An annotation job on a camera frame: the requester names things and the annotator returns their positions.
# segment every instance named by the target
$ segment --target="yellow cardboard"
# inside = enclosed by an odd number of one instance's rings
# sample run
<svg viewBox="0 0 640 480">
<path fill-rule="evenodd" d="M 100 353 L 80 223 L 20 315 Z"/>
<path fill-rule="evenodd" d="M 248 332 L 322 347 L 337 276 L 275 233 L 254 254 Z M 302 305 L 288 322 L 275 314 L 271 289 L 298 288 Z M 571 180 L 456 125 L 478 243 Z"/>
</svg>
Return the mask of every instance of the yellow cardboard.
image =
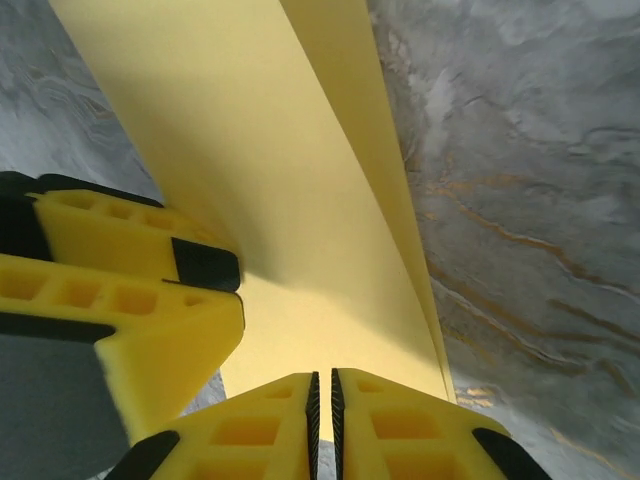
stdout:
<svg viewBox="0 0 640 480">
<path fill-rule="evenodd" d="M 429 324 L 448 397 L 455 401 L 366 0 L 281 3 L 391 229 Z"/>
<path fill-rule="evenodd" d="M 169 204 L 237 243 L 247 329 L 227 393 L 349 365 L 446 398 L 403 257 L 280 2 L 51 3 Z"/>
</svg>

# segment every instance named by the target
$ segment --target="yellow foam jaw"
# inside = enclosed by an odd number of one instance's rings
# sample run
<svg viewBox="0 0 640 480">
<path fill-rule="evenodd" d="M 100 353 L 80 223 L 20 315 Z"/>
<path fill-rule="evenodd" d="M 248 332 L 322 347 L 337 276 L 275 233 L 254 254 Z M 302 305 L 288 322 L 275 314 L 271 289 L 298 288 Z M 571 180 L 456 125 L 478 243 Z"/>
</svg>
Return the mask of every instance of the yellow foam jaw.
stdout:
<svg viewBox="0 0 640 480">
<path fill-rule="evenodd" d="M 173 237 L 223 247 L 173 209 L 141 205 L 88 190 L 31 195 L 56 262 L 179 282 Z M 216 275 L 216 268 L 209 269 Z"/>
<path fill-rule="evenodd" d="M 309 479 L 311 381 L 288 375 L 167 425 L 180 444 L 153 480 Z"/>
<path fill-rule="evenodd" d="M 222 370 L 230 396 L 334 365 L 447 396 L 426 270 L 407 272 L 423 259 L 402 166 L 367 160 L 363 139 L 377 134 L 356 131 L 325 92 L 303 45 L 314 37 L 292 26 L 310 6 L 287 16 L 277 0 L 51 3 L 169 203 L 237 242 L 247 330 Z M 330 424 L 324 412 L 322 438 Z"/>
<path fill-rule="evenodd" d="M 115 329 L 72 339 L 95 342 L 132 442 L 180 415 L 244 329 L 234 294 L 10 255 L 0 255 L 0 313 L 12 335 L 68 339 L 78 322 Z"/>
<path fill-rule="evenodd" d="M 508 436 L 498 422 L 361 370 L 333 377 L 338 478 L 506 480 L 471 433 Z"/>
</svg>

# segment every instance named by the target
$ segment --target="gold vein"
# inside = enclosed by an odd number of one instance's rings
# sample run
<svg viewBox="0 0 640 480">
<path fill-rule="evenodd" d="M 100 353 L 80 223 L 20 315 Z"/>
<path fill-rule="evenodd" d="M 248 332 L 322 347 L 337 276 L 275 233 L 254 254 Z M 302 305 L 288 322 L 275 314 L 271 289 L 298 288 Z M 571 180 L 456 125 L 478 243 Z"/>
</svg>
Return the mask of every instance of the gold vein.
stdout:
<svg viewBox="0 0 640 480">
<path fill-rule="evenodd" d="M 494 188 L 510 187 L 522 183 L 524 179 L 525 178 L 520 175 L 501 173 L 488 177 L 474 178 L 466 182 L 448 182 L 446 188 L 463 193 L 471 193 L 479 185 Z"/>
<path fill-rule="evenodd" d="M 431 220 L 431 221 L 438 220 L 438 216 L 433 212 L 422 212 L 422 216 L 427 220 Z"/>
<path fill-rule="evenodd" d="M 494 406 L 494 403 L 488 398 L 458 397 L 457 400 L 460 405 L 468 405 L 470 407 L 491 408 Z"/>
<path fill-rule="evenodd" d="M 460 208 L 460 210 L 465 215 L 467 215 L 469 218 L 474 220 L 476 223 L 479 223 L 480 225 L 482 225 L 483 227 L 487 228 L 488 230 L 491 230 L 491 231 L 497 233 L 502 238 L 504 238 L 506 240 L 509 240 L 511 242 L 520 243 L 522 245 L 526 245 L 528 247 L 536 248 L 536 249 L 539 249 L 539 250 L 544 250 L 545 252 L 553 255 L 558 260 L 560 265 L 562 265 L 574 277 L 579 278 L 581 280 L 586 280 L 586 281 L 594 283 L 596 285 L 612 288 L 612 289 L 617 290 L 617 291 L 619 291 L 619 292 L 621 292 L 623 294 L 626 294 L 626 295 L 632 295 L 634 297 L 637 295 L 637 292 L 631 290 L 626 285 L 623 285 L 621 283 L 616 283 L 616 282 L 610 282 L 610 281 L 605 280 L 604 278 L 602 278 L 599 275 L 596 275 L 596 274 L 593 274 L 593 273 L 589 273 L 587 271 L 586 267 L 580 265 L 579 263 L 576 263 L 576 262 L 570 260 L 569 257 L 567 256 L 567 254 L 564 252 L 564 250 L 562 250 L 562 248 L 558 247 L 557 245 L 553 245 L 553 244 L 545 242 L 543 240 L 538 240 L 536 238 L 530 238 L 530 237 L 526 237 L 524 235 L 518 235 L 518 234 L 515 234 L 515 233 L 511 233 L 511 232 L 505 230 L 502 226 L 500 226 L 500 225 L 498 225 L 496 223 L 490 222 L 490 221 L 486 220 L 484 217 L 482 217 L 482 216 L 478 215 L 477 213 L 473 212 L 472 210 L 470 210 L 469 208 L 464 206 L 457 199 L 455 199 L 455 200 L 456 200 L 456 203 L 458 204 L 458 207 Z"/>
<path fill-rule="evenodd" d="M 456 340 L 464 343 L 465 345 L 467 345 L 468 347 L 470 347 L 472 350 L 474 350 L 478 355 L 480 355 L 482 358 L 484 358 L 484 360 L 490 364 L 490 365 L 496 365 L 496 361 L 493 358 L 493 355 L 491 355 L 487 350 L 485 350 L 484 348 L 482 348 L 480 345 L 478 345 L 476 342 L 474 342 L 473 340 L 471 340 L 469 337 L 467 337 L 466 335 L 463 335 L 462 333 L 455 331 L 455 330 L 451 330 L 447 327 L 442 327 L 442 331 L 444 332 L 445 335 L 449 336 L 449 337 L 453 337 Z"/>
<path fill-rule="evenodd" d="M 624 376 L 624 373 L 622 373 L 611 360 L 601 358 L 600 360 L 598 360 L 597 365 L 602 367 L 602 369 L 607 372 L 611 376 L 611 378 L 613 378 L 613 381 L 618 384 L 620 389 L 628 398 L 637 397 L 636 392 L 631 385 L 631 382 L 627 380 L 627 377 Z"/>
<path fill-rule="evenodd" d="M 461 302 L 457 298 L 452 297 L 452 299 L 460 308 L 466 311 L 473 318 L 481 321 L 484 325 L 493 329 L 495 332 L 501 335 L 504 339 L 510 342 L 517 350 L 521 351 L 522 353 L 524 353 L 531 359 L 535 360 L 536 362 L 544 365 L 545 367 L 552 368 L 554 370 L 557 370 L 559 372 L 565 373 L 573 377 L 583 375 L 588 371 L 588 368 L 584 365 L 570 365 L 566 361 L 563 361 L 560 359 L 554 359 L 549 355 L 547 355 L 546 353 L 544 353 L 543 351 L 531 345 L 525 344 L 516 335 L 501 329 L 500 327 L 495 325 L 493 322 L 491 322 L 489 318 L 487 318 L 486 316 L 480 313 L 473 311 L 471 308 L 469 308 L 467 305 L 465 305 L 463 302 Z"/>
<path fill-rule="evenodd" d="M 467 388 L 467 395 L 472 397 L 495 397 L 496 392 L 489 387 L 469 387 Z"/>
<path fill-rule="evenodd" d="M 594 452 L 593 450 L 590 450 L 586 447 L 583 447 L 581 445 L 578 445 L 574 442 L 572 442 L 571 440 L 569 440 L 567 437 L 565 437 L 564 435 L 562 435 L 559 431 L 557 431 L 556 429 L 552 428 L 551 429 L 551 433 L 553 434 L 553 436 L 555 437 L 555 439 L 558 441 L 558 443 L 561 443 L 563 445 L 566 445 L 568 447 L 573 448 L 574 450 L 582 453 L 583 455 L 587 455 L 588 457 L 591 458 L 595 458 L 598 462 L 602 463 L 603 465 L 606 465 L 610 470 L 613 470 L 614 472 L 616 472 L 618 475 L 628 479 L 628 480 L 640 480 L 640 477 L 637 475 L 633 475 L 632 473 L 629 473 L 625 470 L 623 470 L 622 468 L 618 467 L 617 465 L 613 464 L 607 457 L 605 457 L 604 455 L 599 454 L 598 452 Z"/>
<path fill-rule="evenodd" d="M 445 183 L 453 172 L 453 168 L 455 167 L 455 162 L 453 161 L 453 153 L 449 152 L 444 161 L 445 167 L 444 170 L 442 170 L 442 175 L 440 175 L 440 178 L 438 178 L 439 183 Z"/>
<path fill-rule="evenodd" d="M 549 300 L 548 303 L 553 308 L 570 313 L 578 318 L 586 320 L 587 322 L 593 325 L 609 330 L 610 332 L 615 333 L 616 335 L 620 335 L 621 337 L 624 337 L 627 340 L 631 340 L 634 342 L 640 341 L 640 335 L 634 332 L 630 332 L 622 328 L 620 325 L 617 325 L 613 322 L 609 322 L 607 320 L 602 320 L 601 318 L 595 317 L 591 315 L 589 312 L 582 310 L 581 308 L 574 307 L 573 305 L 564 303 L 563 301 L 558 300 L 556 298 L 552 298 L 551 300 Z"/>
<path fill-rule="evenodd" d="M 448 283 L 449 285 L 451 285 L 450 288 L 453 291 L 467 298 L 472 304 L 482 306 L 482 308 L 488 310 L 494 315 L 502 317 L 512 325 L 520 328 L 521 330 L 523 330 L 524 332 L 530 335 L 534 335 L 536 337 L 541 337 L 541 338 L 552 338 L 557 340 L 566 340 L 566 341 L 573 341 L 573 342 L 583 342 L 583 343 L 591 343 L 591 344 L 609 344 L 609 345 L 614 345 L 617 348 L 625 350 L 634 355 L 640 356 L 640 349 L 632 347 L 630 345 L 626 345 L 622 342 L 618 342 L 616 340 L 611 340 L 601 336 L 590 335 L 585 333 L 572 333 L 572 332 L 544 332 L 534 327 L 533 325 L 531 325 L 525 319 L 520 318 L 517 315 L 514 315 L 513 313 L 509 312 L 504 307 L 502 307 L 502 305 L 500 305 L 499 303 L 496 303 L 492 300 L 489 300 L 483 297 L 476 291 L 469 288 L 464 283 L 448 276 L 446 273 L 444 273 L 444 271 L 442 271 L 442 269 L 438 268 L 428 259 L 427 259 L 427 267 L 428 267 L 429 273 L 433 277 L 435 277 L 436 279 L 440 279 L 445 283 Z"/>
</svg>

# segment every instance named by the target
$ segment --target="marble surface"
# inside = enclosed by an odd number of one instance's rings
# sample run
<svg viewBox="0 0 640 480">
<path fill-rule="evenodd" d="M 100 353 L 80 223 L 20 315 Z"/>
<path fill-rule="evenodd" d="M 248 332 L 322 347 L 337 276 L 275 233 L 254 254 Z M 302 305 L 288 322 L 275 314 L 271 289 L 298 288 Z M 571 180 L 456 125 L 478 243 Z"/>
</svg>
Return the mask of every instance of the marble surface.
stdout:
<svg viewBox="0 0 640 480">
<path fill-rule="evenodd" d="M 640 479 L 640 3 L 370 10 L 460 404 L 554 480 Z M 160 197 L 45 0 L 0 49 L 0 168 Z"/>
</svg>

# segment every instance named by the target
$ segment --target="black rubber edge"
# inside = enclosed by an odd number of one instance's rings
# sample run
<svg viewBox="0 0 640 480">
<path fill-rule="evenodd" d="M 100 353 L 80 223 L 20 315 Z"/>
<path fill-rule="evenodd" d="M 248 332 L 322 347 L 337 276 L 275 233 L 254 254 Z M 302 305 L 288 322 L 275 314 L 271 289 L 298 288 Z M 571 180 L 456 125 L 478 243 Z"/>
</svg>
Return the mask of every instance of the black rubber edge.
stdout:
<svg viewBox="0 0 640 480">
<path fill-rule="evenodd" d="M 25 193 L 43 193 L 35 178 L 20 172 L 0 172 L 0 194 L 22 196 Z"/>
<path fill-rule="evenodd" d="M 304 409 L 307 416 L 307 449 L 309 452 L 309 478 L 318 478 L 318 449 L 320 448 L 320 374 L 311 374 L 307 406 Z"/>
<path fill-rule="evenodd" d="M 0 253 L 51 262 L 53 256 L 33 202 L 32 197 L 0 195 Z"/>
<path fill-rule="evenodd" d="M 333 419 L 333 444 L 336 456 L 336 479 L 344 474 L 344 393 L 337 368 L 331 369 L 331 417 Z"/>
<path fill-rule="evenodd" d="M 181 284 L 230 293 L 240 287 L 240 264 L 233 253 L 180 238 L 171 238 L 171 244 Z"/>
<path fill-rule="evenodd" d="M 507 480 L 551 480 L 531 455 L 506 435 L 488 428 L 476 428 L 473 436 Z"/>
<path fill-rule="evenodd" d="M 244 300 L 242 300 L 242 297 L 237 293 L 234 295 L 238 297 L 238 300 L 240 300 L 240 306 L 242 307 L 242 331 L 244 332 L 247 329 L 247 319 L 244 316 Z"/>
<path fill-rule="evenodd" d="M 136 443 L 104 480 L 150 480 L 180 442 L 180 435 L 165 430 Z"/>
<path fill-rule="evenodd" d="M 0 334 L 95 343 L 116 333 L 115 327 L 23 313 L 0 312 Z"/>
<path fill-rule="evenodd" d="M 136 195 L 134 193 L 123 192 L 115 188 L 105 187 L 97 183 L 78 180 L 77 178 L 67 177 L 57 173 L 47 173 L 38 177 L 38 184 L 42 192 L 51 192 L 56 190 L 91 190 L 93 192 L 104 193 L 112 197 L 122 198 L 130 202 L 141 203 L 151 207 L 164 208 L 164 205 L 157 200 Z"/>
</svg>

